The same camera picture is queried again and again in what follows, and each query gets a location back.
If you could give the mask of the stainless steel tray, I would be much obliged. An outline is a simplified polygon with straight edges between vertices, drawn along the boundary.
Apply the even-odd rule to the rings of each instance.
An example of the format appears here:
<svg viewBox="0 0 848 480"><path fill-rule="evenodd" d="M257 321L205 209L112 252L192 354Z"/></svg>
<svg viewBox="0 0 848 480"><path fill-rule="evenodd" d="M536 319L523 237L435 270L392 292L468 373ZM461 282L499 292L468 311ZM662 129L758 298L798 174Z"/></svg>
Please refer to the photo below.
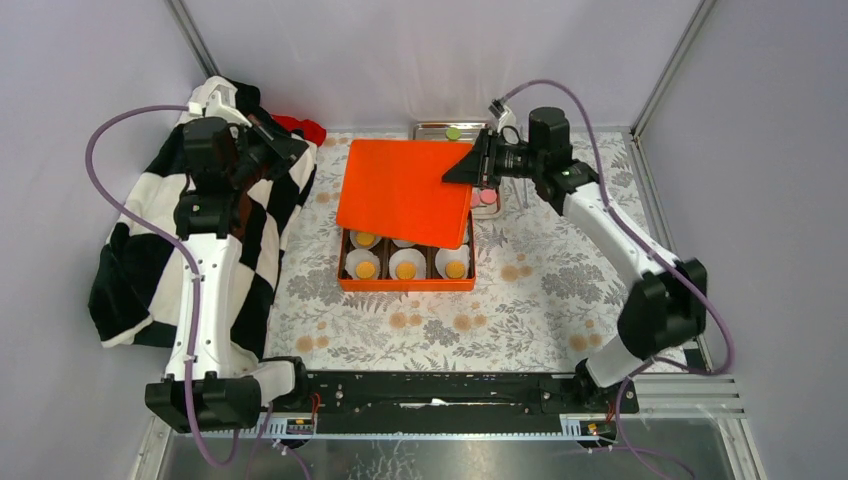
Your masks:
<svg viewBox="0 0 848 480"><path fill-rule="evenodd" d="M449 127L456 127L462 131L462 136L459 141L449 141L445 138L444 132ZM437 142L459 142L473 144L481 129L486 128L485 122L422 122L414 124L409 133L411 140L418 141L437 141ZM494 188L497 191L498 199L493 205L485 205L480 203L476 208L471 207L471 213L475 220L492 220L503 213L503 202L498 187ZM484 190L479 187L473 187L472 193Z"/></svg>

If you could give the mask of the yellow cookie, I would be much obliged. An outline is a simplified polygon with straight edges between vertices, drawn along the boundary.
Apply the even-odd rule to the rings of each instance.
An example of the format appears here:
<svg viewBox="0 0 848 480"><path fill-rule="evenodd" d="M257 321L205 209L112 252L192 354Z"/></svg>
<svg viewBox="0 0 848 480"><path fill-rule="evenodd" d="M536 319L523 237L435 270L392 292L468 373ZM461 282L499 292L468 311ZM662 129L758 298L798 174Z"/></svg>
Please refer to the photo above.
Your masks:
<svg viewBox="0 0 848 480"><path fill-rule="evenodd" d="M399 280L415 279L417 272L417 265L411 261L400 262L395 267L395 275Z"/></svg>
<svg viewBox="0 0 848 480"><path fill-rule="evenodd" d="M362 261L355 266L354 273L358 279L368 280L377 275L378 267L371 261Z"/></svg>
<svg viewBox="0 0 848 480"><path fill-rule="evenodd" d="M445 275L449 279L464 279L467 276L467 266L458 260L452 260L445 264Z"/></svg>
<svg viewBox="0 0 848 480"><path fill-rule="evenodd" d="M364 248L370 248L375 243L375 236L367 232L358 232L355 239Z"/></svg>

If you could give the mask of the orange box lid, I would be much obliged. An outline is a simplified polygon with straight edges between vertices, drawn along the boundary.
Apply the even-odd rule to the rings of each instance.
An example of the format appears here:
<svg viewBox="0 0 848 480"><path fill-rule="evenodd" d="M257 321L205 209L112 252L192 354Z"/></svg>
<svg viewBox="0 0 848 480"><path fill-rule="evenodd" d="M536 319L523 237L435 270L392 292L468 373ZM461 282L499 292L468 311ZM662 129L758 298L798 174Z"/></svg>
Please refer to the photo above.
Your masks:
<svg viewBox="0 0 848 480"><path fill-rule="evenodd" d="M456 248L464 239L471 187L442 176L468 143L356 139L351 143L336 223L348 230L425 246Z"/></svg>

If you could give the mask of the orange cookie box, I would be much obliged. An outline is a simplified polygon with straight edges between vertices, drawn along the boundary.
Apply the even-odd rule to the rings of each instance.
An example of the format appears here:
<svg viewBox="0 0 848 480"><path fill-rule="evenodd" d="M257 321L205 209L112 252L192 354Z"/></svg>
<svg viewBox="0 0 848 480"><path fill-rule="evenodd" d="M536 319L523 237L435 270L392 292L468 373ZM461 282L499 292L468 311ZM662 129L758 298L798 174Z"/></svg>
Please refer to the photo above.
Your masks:
<svg viewBox="0 0 848 480"><path fill-rule="evenodd" d="M344 229L337 280L346 292L469 292L476 281L474 247L471 224L455 249Z"/></svg>

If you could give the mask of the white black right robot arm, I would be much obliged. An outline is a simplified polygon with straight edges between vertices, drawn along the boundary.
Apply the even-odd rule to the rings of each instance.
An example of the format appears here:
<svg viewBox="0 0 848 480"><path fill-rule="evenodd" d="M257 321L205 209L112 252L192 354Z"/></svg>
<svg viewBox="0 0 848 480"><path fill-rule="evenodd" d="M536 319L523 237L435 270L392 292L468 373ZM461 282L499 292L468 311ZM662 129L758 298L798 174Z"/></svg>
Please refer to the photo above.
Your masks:
<svg viewBox="0 0 848 480"><path fill-rule="evenodd" d="M679 259L617 212L601 167L574 157L562 109L532 110L527 138L521 138L502 102L494 101L489 110L496 127L479 131L470 152L443 174L443 181L494 188L504 178L531 180L537 195L589 237L629 289L616 335L575 369L575 402L597 412L612 400L612 386L655 355L704 332L706 269L697 260Z"/></svg>

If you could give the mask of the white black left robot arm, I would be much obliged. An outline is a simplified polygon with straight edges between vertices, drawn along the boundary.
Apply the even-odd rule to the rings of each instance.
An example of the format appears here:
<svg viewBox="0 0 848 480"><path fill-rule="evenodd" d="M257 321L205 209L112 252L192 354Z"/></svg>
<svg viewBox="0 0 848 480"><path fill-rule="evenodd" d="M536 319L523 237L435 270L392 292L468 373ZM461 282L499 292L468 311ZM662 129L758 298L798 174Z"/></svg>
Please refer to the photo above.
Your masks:
<svg viewBox="0 0 848 480"><path fill-rule="evenodd" d="M179 433L247 430L263 409L317 410L320 397L298 357L256 360L231 340L230 290L251 208L248 191L288 172L307 143L258 117L189 121L183 149L192 188L174 210L183 288L171 358L145 404Z"/></svg>

